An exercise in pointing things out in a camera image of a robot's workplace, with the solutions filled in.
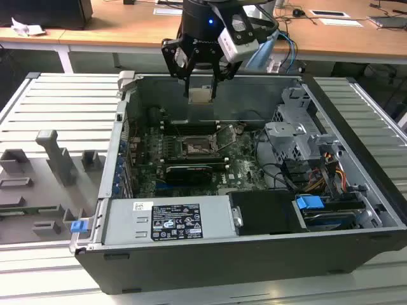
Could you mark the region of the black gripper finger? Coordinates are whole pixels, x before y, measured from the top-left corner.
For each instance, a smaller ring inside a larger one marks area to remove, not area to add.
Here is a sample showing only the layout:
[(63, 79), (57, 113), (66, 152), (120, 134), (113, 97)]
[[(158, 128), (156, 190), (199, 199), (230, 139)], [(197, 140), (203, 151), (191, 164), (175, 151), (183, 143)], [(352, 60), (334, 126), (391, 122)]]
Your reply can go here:
[(234, 78), (235, 74), (239, 70), (240, 66), (242, 65), (242, 61), (229, 63), (224, 68), (220, 68), (220, 57), (217, 55), (210, 56), (210, 63), (212, 65), (213, 70), (213, 77), (211, 83), (211, 98), (216, 97), (217, 93), (217, 85), (219, 82), (224, 80), (231, 80)]
[(164, 39), (162, 55), (173, 78), (184, 81), (184, 96), (189, 96), (190, 76), (198, 62), (200, 50), (188, 37)]

